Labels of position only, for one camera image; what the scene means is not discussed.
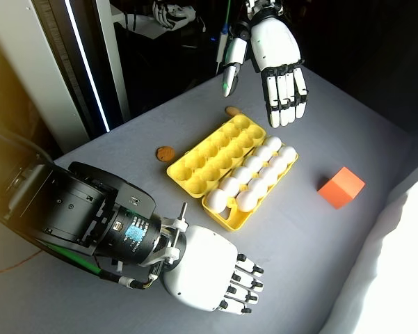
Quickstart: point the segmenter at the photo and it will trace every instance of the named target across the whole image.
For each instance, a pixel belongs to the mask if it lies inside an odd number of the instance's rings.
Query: orange wire
[[[10,271],[11,269],[17,268],[19,266],[21,266],[23,263],[28,262],[30,259],[32,259],[33,257],[39,255],[43,250],[38,250],[37,252],[35,252],[34,254],[32,254],[31,256],[27,257],[25,260],[20,261],[17,264],[14,264],[11,267],[5,268],[5,269],[0,269],[0,273],[5,273],[7,271]]]

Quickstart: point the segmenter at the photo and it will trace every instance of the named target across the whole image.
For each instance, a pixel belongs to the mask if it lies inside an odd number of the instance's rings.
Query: robotic hand
[[[56,166],[34,144],[0,132],[0,221],[42,250],[101,279],[147,289],[163,276],[171,295],[206,311],[250,313],[263,269],[228,240],[154,214],[143,190],[104,170]],[[149,267],[146,280],[97,268],[75,253]]]
[[[224,96],[232,94],[236,87],[250,41],[255,65],[262,76],[269,122],[272,127],[288,125],[303,116],[307,101],[298,44],[279,20],[282,6],[275,0],[247,0],[246,8],[250,22],[235,25],[232,29],[234,39],[227,49]]]
[[[165,1],[153,1],[152,11],[155,20],[169,31],[180,29],[195,19],[192,6],[179,7]]]

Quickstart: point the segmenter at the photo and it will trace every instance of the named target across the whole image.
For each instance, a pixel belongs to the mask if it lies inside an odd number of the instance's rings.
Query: egg
[[[269,161],[272,157],[272,150],[268,146],[262,145],[255,149],[253,155],[259,157],[262,161]]]
[[[206,198],[207,207],[219,214],[227,207],[227,194],[221,189],[212,190]]]
[[[245,190],[236,197],[238,210],[242,212],[252,211],[258,204],[258,196],[253,190]]]
[[[252,178],[252,171],[247,167],[239,166],[234,169],[232,176],[239,181],[239,184],[247,184]]]
[[[267,183],[260,177],[251,179],[248,189],[254,191],[258,198],[263,198],[267,194]]]
[[[280,148],[280,151],[278,151],[278,154],[283,157],[288,164],[294,162],[297,157],[297,151],[295,151],[295,148],[292,146],[283,146]]]
[[[273,152],[277,152],[281,148],[281,139],[270,136],[264,141],[263,145],[268,146]]]
[[[235,197],[239,192],[239,181],[235,177],[225,177],[218,186],[219,189],[225,191],[227,197]]]
[[[258,175],[265,181],[268,186],[277,183],[278,174],[274,167],[263,167]]]
[[[258,173],[258,170],[262,169],[263,161],[254,155],[244,159],[243,166],[249,168],[252,172]]]
[[[277,155],[276,157],[272,157],[269,160],[269,166],[274,167],[277,174],[283,173],[287,168],[287,162],[284,160],[284,157],[281,155]]]

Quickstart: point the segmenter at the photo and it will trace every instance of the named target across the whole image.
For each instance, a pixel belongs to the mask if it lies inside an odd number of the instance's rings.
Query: egg carton
[[[248,157],[249,155],[252,155],[252,152],[249,152],[245,157]],[[273,157],[277,156],[277,152],[273,152]],[[259,208],[259,206],[263,203],[263,201],[266,199],[267,195],[272,191],[272,189],[278,184],[278,182],[289,172],[289,170],[292,168],[293,164],[298,160],[298,154],[296,155],[296,158],[294,161],[292,161],[290,164],[287,165],[286,169],[278,175],[277,182],[271,186],[269,186],[268,191],[266,195],[263,198],[260,198],[258,200],[257,205],[252,211],[249,212],[242,212],[238,209],[238,206],[236,204],[236,199],[234,197],[230,197],[227,199],[227,208],[224,210],[224,212],[221,212],[219,214],[213,212],[206,204],[207,197],[205,196],[202,199],[202,207],[204,208],[204,211],[208,213],[210,217],[212,217],[213,220],[217,221],[220,225],[222,225],[226,230],[229,231],[237,231],[239,230],[244,223],[249,219],[250,216],[252,216]],[[269,166],[269,163],[263,162],[262,167]],[[225,177],[229,177],[233,173],[233,170],[226,173]],[[258,173],[252,174],[252,179],[259,177]],[[241,184],[240,185],[240,192],[245,191],[248,189],[247,184]]]
[[[236,115],[169,166],[167,174],[190,196],[201,198],[265,137],[259,125],[243,114]]]

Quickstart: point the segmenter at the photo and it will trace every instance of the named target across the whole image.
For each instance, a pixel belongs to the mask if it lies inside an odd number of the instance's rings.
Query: orange block
[[[343,167],[320,188],[319,194],[335,209],[339,209],[352,201],[363,187],[364,182],[349,169]]]

